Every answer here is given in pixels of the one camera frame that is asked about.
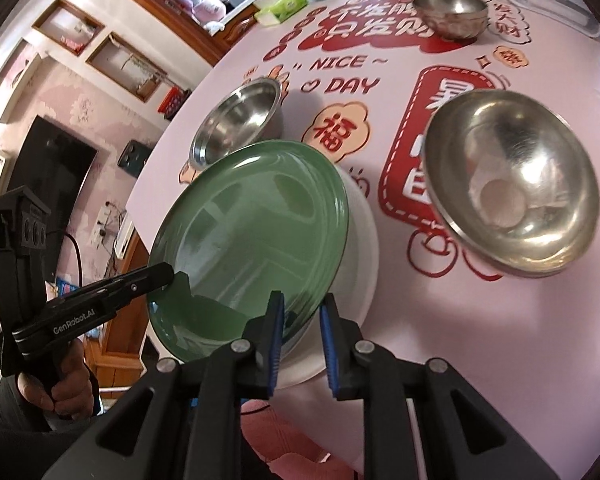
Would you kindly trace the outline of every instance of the round table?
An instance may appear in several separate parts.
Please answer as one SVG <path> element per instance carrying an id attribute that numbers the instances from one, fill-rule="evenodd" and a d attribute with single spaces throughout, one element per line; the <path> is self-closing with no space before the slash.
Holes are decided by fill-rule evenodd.
<path id="1" fill-rule="evenodd" d="M 419 151 L 427 120 L 447 100 L 511 88 L 564 117 L 600 182 L 600 38 L 488 0 L 488 30 L 453 43 L 423 25 L 410 2 L 328 0 L 279 27 L 254 28 L 166 129 L 127 209 L 150 247 L 195 177 L 185 163 L 202 119 L 245 80 L 279 79 L 283 137 L 349 171 L 376 218 L 381 264 L 365 338 L 399 358 L 448 359 L 561 478 L 581 478 L 600 453 L 600 224 L 565 272 L 501 276 L 436 223 Z M 331 399 L 324 374 L 277 391 L 272 403 L 362 470 L 362 404 Z"/>

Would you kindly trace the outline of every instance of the stainless steel bowl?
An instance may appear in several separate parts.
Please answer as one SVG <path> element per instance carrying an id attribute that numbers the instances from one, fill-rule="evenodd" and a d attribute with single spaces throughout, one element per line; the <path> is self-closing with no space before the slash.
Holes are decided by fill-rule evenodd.
<path id="1" fill-rule="evenodd" d="M 560 272 L 589 247 L 600 193 L 564 120 L 522 94 L 476 90 L 433 115 L 427 192 L 461 244 L 507 274 Z"/>
<path id="2" fill-rule="evenodd" d="M 489 9 L 482 0 L 414 0 L 418 17 L 448 40 L 470 40 L 484 32 Z"/>
<path id="3" fill-rule="evenodd" d="M 280 138 L 281 97 L 280 83 L 265 77 L 232 92 L 202 121 L 191 143 L 190 165 L 204 170 L 248 144 Z"/>

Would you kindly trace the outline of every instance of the hand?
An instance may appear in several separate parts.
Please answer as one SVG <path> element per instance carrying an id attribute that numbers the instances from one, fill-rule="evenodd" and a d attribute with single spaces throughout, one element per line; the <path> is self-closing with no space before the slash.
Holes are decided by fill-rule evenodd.
<path id="1" fill-rule="evenodd" d="M 51 389 L 53 399 L 37 378 L 24 373 L 18 376 L 20 393 L 25 400 L 46 412 L 70 415 L 73 420 L 89 418 L 93 413 L 93 391 L 89 370 L 84 364 L 84 348 L 79 339 L 71 342 L 60 369 L 64 378 Z"/>

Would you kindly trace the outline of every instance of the screw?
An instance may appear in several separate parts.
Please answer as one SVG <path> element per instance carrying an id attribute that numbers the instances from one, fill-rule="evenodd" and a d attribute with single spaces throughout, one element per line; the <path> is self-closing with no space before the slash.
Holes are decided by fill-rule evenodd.
<path id="1" fill-rule="evenodd" d="M 359 354 L 371 354 L 371 352 L 376 349 L 376 345 L 374 345 L 371 341 L 365 341 L 364 339 L 361 339 L 356 343 L 355 349 Z"/>
<path id="2" fill-rule="evenodd" d="M 158 361 L 158 364 L 155 365 L 159 372 L 163 374 L 168 374 L 169 372 L 173 372 L 176 369 L 176 361 L 175 359 L 171 359 L 170 357 L 164 357 Z"/>
<path id="3" fill-rule="evenodd" d="M 431 361 L 429 361 L 429 368 L 431 368 L 432 372 L 435 372 L 437 374 L 443 374 L 449 368 L 449 364 L 444 359 L 435 357 Z"/>
<path id="4" fill-rule="evenodd" d="M 231 350 L 238 354 L 246 352 L 249 348 L 251 348 L 251 343 L 246 339 L 236 339 L 231 343 Z"/>

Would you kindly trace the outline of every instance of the pink wall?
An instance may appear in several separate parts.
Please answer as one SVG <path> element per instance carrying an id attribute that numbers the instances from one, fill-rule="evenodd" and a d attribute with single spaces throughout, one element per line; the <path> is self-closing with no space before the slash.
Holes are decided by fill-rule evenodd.
<path id="1" fill-rule="evenodd" d="M 14 55 L 11 66 L 22 64 L 26 50 Z M 10 67 L 3 71 L 8 86 Z M 162 132 L 133 111 L 51 58 L 42 61 L 27 84 L 11 115 L 9 124 L 0 124 L 0 150 L 17 156 L 34 118 L 40 115 L 98 149 L 84 186 L 78 196 L 68 231 L 80 246 L 84 283 L 103 277 L 118 228 L 112 216 L 104 246 L 90 246 L 91 231 L 100 208 L 109 200 L 124 209 L 136 180 L 117 167 L 123 148 L 131 139 L 154 146 Z M 62 245 L 58 276 L 78 283 L 73 246 Z"/>

